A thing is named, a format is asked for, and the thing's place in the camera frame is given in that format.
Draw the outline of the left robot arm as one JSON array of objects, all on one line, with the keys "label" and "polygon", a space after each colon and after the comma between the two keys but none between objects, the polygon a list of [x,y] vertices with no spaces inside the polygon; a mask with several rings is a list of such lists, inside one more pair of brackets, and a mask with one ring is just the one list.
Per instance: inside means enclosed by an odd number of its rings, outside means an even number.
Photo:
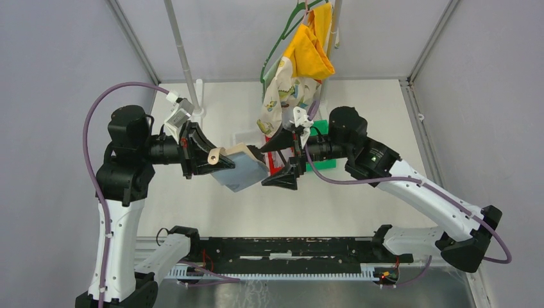
[{"label": "left robot arm", "polygon": [[137,230],[156,165],[180,166],[186,178],[233,169],[229,158],[210,163],[214,145],[198,123],[186,121],[177,137],[151,132],[153,118],[129,105],[113,112],[111,141],[103,164],[92,178],[98,185],[99,244],[89,289],[77,307],[152,307],[158,287],[182,259],[195,261],[202,252],[196,228],[172,227],[164,242],[144,261],[135,263]]}]

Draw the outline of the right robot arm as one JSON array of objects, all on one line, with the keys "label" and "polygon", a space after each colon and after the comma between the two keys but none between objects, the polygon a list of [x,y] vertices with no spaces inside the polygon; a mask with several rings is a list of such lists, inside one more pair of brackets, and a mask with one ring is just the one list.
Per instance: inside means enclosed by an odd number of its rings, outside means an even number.
[{"label": "right robot arm", "polygon": [[368,123],[353,107],[331,111],[327,133],[313,126],[296,107],[287,128],[281,128],[261,152],[293,151],[284,167],[262,181],[264,186],[297,190],[298,178],[316,162],[343,158],[348,184],[368,184],[387,192],[434,222],[432,228],[382,225],[373,235],[372,257],[379,262],[402,255],[440,257],[454,268],[474,273],[487,260],[502,211],[466,203],[417,172],[399,153],[367,134]]}]

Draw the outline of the beige card holder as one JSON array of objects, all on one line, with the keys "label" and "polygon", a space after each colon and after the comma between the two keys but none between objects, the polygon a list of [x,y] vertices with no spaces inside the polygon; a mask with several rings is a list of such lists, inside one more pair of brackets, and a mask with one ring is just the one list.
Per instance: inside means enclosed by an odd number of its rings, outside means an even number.
[{"label": "beige card holder", "polygon": [[268,176],[269,168],[264,162],[264,154],[255,145],[242,142],[228,149],[214,148],[208,154],[207,162],[218,167],[221,157],[230,159],[235,166],[233,169],[214,171],[212,176],[234,193],[261,182]]}]

